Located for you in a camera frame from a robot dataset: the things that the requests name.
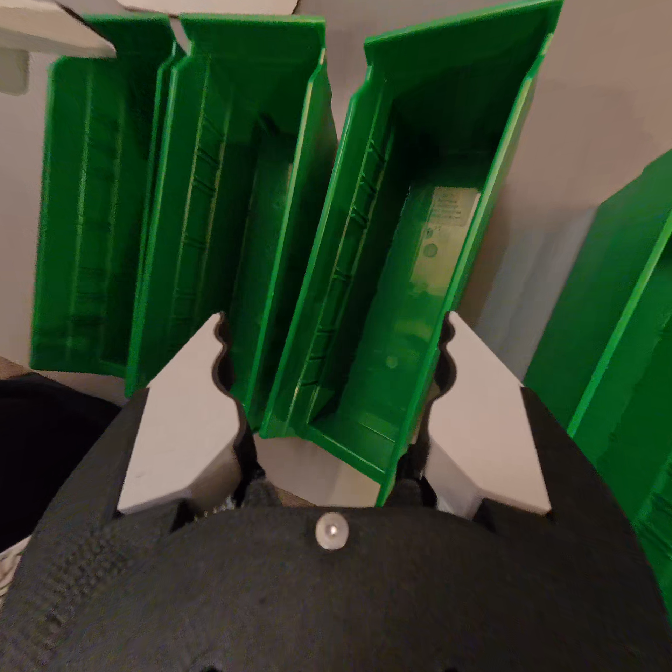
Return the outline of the green plastic bin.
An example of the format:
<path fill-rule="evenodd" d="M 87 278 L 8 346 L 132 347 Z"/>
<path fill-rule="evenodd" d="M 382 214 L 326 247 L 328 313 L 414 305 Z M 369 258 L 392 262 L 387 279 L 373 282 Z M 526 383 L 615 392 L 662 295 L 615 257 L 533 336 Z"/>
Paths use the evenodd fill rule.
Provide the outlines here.
<path fill-rule="evenodd" d="M 168 17 L 86 15 L 113 58 L 48 70 L 30 365 L 124 378 L 172 66 Z"/>
<path fill-rule="evenodd" d="M 671 611 L 671 150 L 597 209 L 524 383 L 617 499 Z"/>
<path fill-rule="evenodd" d="M 326 21 L 183 14 L 143 233 L 126 391 L 213 314 L 231 333 L 232 394 L 263 423 L 337 152 Z"/>
<path fill-rule="evenodd" d="M 562 1 L 371 36 L 261 425 L 390 495 L 516 155 Z"/>

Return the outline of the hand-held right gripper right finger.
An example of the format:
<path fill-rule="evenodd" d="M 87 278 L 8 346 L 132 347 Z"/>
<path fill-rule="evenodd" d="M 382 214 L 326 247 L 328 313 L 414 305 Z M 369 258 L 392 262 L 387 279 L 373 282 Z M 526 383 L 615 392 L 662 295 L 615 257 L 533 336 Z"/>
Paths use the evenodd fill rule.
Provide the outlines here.
<path fill-rule="evenodd" d="M 472 519 L 485 499 L 545 516 L 546 483 L 523 387 L 457 312 L 445 316 L 449 387 L 428 408 L 425 478 L 444 510 Z"/>

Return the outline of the dark cloth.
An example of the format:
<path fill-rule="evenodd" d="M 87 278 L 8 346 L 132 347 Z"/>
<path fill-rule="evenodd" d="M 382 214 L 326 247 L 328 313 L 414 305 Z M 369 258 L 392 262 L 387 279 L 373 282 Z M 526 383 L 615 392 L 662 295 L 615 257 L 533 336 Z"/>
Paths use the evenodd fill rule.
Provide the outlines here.
<path fill-rule="evenodd" d="M 1 551 L 32 534 L 120 410 L 34 372 L 1 381 Z"/>

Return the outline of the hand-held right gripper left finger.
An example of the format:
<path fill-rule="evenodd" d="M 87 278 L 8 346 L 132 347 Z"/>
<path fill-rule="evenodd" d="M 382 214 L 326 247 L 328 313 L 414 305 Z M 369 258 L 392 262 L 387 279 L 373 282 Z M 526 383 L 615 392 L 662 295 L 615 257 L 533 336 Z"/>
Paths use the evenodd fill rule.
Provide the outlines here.
<path fill-rule="evenodd" d="M 122 514 L 175 501 L 197 515 L 241 505 L 257 469 L 226 313 L 214 313 L 148 382 L 118 500 Z"/>

